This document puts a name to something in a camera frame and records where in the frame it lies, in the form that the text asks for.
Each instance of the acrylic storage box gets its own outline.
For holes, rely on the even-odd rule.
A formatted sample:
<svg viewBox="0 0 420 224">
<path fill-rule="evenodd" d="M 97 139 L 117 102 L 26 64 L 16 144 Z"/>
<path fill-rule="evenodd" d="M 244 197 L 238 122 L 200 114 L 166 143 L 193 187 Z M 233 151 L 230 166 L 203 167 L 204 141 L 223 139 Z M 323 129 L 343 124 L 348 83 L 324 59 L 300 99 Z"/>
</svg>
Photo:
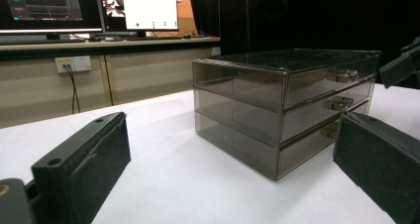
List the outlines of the acrylic storage box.
<svg viewBox="0 0 420 224">
<path fill-rule="evenodd" d="M 368 112 L 379 57 L 286 50 L 195 59 L 196 131 L 279 179 L 333 143 L 321 135 L 334 134 L 341 112 Z"/>
</svg>

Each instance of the smoked plastic drawer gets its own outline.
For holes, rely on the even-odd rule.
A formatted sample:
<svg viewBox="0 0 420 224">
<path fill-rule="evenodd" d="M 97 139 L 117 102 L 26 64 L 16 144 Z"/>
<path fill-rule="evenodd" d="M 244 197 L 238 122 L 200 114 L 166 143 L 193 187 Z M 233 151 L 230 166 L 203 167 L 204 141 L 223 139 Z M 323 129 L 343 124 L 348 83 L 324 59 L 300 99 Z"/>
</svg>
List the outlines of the smoked plastic drawer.
<svg viewBox="0 0 420 224">
<path fill-rule="evenodd" d="M 355 111 L 366 113 L 365 103 Z M 337 121 L 319 127 L 286 146 L 271 146 L 247 134 L 195 113 L 196 132 L 270 179 L 278 180 L 335 141 Z"/>
<path fill-rule="evenodd" d="M 194 88 L 195 110 L 255 139 L 275 146 L 364 101 L 371 80 L 340 93 L 281 111 L 271 111 Z"/>
<path fill-rule="evenodd" d="M 284 50 L 198 58 L 194 87 L 267 110 L 284 108 L 374 77 L 379 52 Z"/>
</svg>

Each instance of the white table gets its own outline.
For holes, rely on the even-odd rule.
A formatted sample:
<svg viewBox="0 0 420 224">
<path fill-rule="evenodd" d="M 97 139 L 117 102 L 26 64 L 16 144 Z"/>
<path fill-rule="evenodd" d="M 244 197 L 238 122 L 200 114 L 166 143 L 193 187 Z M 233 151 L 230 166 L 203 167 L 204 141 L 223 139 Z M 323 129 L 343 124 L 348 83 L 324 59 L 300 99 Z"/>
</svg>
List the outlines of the white table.
<svg viewBox="0 0 420 224">
<path fill-rule="evenodd" d="M 370 116 L 420 139 L 420 91 L 374 89 Z M 94 223 L 393 223 L 333 162 L 333 146 L 274 182 L 194 130 L 192 91 L 0 130 L 0 179 L 97 117 L 124 111 L 132 161 Z"/>
</svg>

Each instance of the monitor screen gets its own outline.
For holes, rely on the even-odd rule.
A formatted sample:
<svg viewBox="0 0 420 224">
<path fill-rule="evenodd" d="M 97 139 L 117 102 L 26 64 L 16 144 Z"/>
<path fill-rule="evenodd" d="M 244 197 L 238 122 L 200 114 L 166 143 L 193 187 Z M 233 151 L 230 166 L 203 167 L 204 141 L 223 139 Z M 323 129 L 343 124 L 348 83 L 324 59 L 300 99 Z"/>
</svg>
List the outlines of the monitor screen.
<svg viewBox="0 0 420 224">
<path fill-rule="evenodd" d="M 177 0 L 101 0 L 105 31 L 177 31 Z"/>
<path fill-rule="evenodd" d="M 0 35 L 101 31 L 96 0 L 0 0 Z"/>
</svg>

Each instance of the wall socket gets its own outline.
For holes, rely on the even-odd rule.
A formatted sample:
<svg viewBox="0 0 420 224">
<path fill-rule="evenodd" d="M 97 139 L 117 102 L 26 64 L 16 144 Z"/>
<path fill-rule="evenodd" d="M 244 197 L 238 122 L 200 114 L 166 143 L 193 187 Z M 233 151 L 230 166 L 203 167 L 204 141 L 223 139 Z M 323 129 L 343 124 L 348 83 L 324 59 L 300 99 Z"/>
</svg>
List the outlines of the wall socket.
<svg viewBox="0 0 420 224">
<path fill-rule="evenodd" d="M 73 58 L 76 71 L 91 70 L 90 56 L 75 56 Z"/>
<path fill-rule="evenodd" d="M 68 70 L 65 68 L 70 65 L 71 70 L 76 71 L 76 67 L 74 67 L 74 60 L 73 57 L 57 57 L 55 59 L 56 70 L 58 73 L 68 73 Z"/>
<path fill-rule="evenodd" d="M 219 56 L 220 55 L 220 47 L 212 48 L 211 56 Z"/>
<path fill-rule="evenodd" d="M 58 73 L 68 73 L 65 68 L 66 66 L 70 66 L 73 72 L 92 69 L 90 56 L 57 57 L 55 59 L 55 65 Z"/>
</svg>

